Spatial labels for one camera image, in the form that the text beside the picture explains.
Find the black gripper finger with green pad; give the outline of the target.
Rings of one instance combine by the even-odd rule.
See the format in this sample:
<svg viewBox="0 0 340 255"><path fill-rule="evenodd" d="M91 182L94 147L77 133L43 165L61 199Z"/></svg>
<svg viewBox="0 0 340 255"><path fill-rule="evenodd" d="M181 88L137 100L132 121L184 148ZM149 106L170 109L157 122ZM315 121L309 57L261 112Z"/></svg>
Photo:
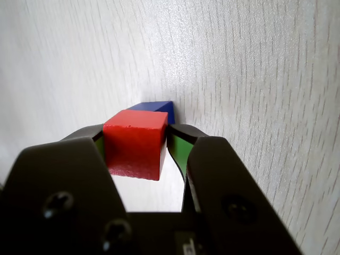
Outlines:
<svg viewBox="0 0 340 255"><path fill-rule="evenodd" d="M192 149L186 161L194 207L210 254L301 254L237 153L223 137L172 124L168 138Z"/></svg>
<svg viewBox="0 0 340 255"><path fill-rule="evenodd" d="M1 254L132 254L102 125L24 149L1 194Z"/></svg>

